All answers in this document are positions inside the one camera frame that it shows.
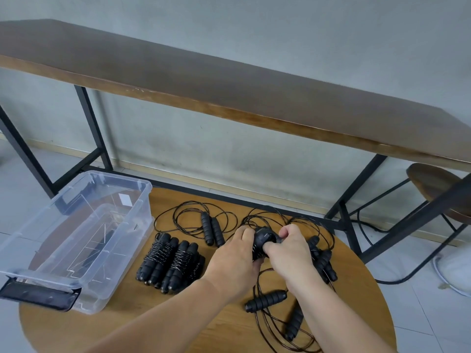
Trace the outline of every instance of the gray wall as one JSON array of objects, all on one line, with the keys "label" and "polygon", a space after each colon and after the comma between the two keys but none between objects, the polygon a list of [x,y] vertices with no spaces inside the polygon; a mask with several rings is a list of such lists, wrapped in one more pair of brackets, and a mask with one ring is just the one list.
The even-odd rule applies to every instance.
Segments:
[{"label": "gray wall", "polygon": [[[470,15],[470,0],[2,0],[0,7],[0,20],[54,18],[439,106],[467,124]],[[323,207],[373,156],[117,95],[91,98],[113,157]],[[0,102],[25,137],[92,150],[71,85],[0,69]],[[402,181],[409,164],[388,159],[352,205]],[[421,201],[408,184],[365,215],[393,222]],[[425,229],[449,234],[439,220]]]}]

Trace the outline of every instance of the plastic storage box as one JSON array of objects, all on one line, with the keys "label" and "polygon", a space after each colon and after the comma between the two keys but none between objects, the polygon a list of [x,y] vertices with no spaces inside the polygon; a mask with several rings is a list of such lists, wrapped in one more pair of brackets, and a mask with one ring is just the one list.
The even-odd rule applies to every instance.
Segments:
[{"label": "plastic storage box", "polygon": [[78,175],[0,247],[0,297],[94,314],[150,235],[149,181]]}]

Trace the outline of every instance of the white label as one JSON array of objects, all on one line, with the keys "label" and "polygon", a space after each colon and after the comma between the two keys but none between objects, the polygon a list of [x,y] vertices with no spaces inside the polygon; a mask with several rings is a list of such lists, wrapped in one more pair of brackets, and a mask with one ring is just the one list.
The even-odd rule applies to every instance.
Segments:
[{"label": "white label", "polygon": [[131,197],[127,194],[119,193],[119,198],[124,206],[132,207]]}]

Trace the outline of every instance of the tile floor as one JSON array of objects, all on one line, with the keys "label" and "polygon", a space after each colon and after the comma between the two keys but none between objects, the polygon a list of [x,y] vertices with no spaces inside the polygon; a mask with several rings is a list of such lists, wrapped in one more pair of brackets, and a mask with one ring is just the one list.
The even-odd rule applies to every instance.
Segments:
[{"label": "tile floor", "polygon": [[[33,152],[52,180],[59,178],[79,160],[44,150],[33,149]],[[135,171],[122,172],[214,191]],[[0,202],[0,245],[29,216],[49,201],[48,196],[6,141],[0,141],[0,198],[3,199]],[[380,235],[373,231],[367,230],[366,233],[373,242],[380,239]],[[336,234],[346,242],[344,233]],[[361,235],[358,238],[362,249],[366,249],[366,240]],[[377,279],[399,279],[412,271],[437,246],[438,244],[432,241],[409,237],[368,263],[367,267]],[[452,252],[454,249],[447,247],[444,252]],[[394,321],[400,353],[471,352],[471,299],[450,289],[440,290],[440,284],[432,267],[427,265],[408,282],[393,286],[380,285]],[[0,300],[0,341],[2,351],[5,352],[34,351],[23,335],[18,305],[5,300]]]}]

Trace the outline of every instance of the wooden table top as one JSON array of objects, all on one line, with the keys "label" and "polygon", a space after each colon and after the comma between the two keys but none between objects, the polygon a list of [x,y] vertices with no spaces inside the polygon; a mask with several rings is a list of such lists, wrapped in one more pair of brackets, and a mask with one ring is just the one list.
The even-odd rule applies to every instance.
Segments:
[{"label": "wooden table top", "polygon": [[0,67],[471,172],[442,109],[56,20],[0,23]]},{"label": "wooden table top", "polygon": [[[150,194],[152,215],[156,216],[188,200],[217,204],[223,209],[235,213],[239,220],[246,216],[251,209],[170,189],[154,188]],[[211,209],[211,214],[215,215],[217,211],[213,212]],[[201,225],[200,220],[198,213],[187,213],[181,216],[182,225],[198,226]],[[162,216],[157,225],[159,229],[172,228],[171,213]],[[314,235],[312,229],[306,226],[300,227],[306,237]],[[278,230],[279,227],[273,226],[273,229]],[[323,231],[323,234],[329,238],[327,232]],[[207,259],[206,263],[209,262],[215,251],[214,247],[206,246],[203,240],[193,239],[188,235],[176,232],[174,236],[181,240],[196,241],[200,245],[199,252]],[[163,295],[160,291],[145,286],[135,279],[136,271],[153,241],[154,235],[152,234],[108,305],[95,315],[84,315],[73,310],[64,314],[33,305],[20,304],[21,325],[32,347],[38,352],[80,352],[119,326],[170,298],[169,295]],[[325,247],[327,243],[321,239],[319,245]],[[396,348],[393,322],[378,285],[362,261],[340,240],[335,242],[332,265],[339,277],[338,281],[334,283],[338,295],[386,342]],[[262,268],[267,267],[270,267],[269,260],[265,261]],[[266,291],[286,288],[284,280],[274,272],[264,273],[261,276],[261,286]],[[188,351],[271,352],[257,329],[254,315],[244,311],[244,302],[250,298],[251,292],[247,292],[244,299],[228,305],[201,332]],[[294,297],[288,293],[288,299],[270,309],[276,317],[287,319],[293,303]],[[309,330],[305,322],[303,322],[302,328]],[[152,328],[149,329],[149,334],[152,334]],[[302,333],[299,333],[295,339],[295,343],[298,344],[308,341]],[[281,347],[277,348],[277,351],[288,352]]]}]

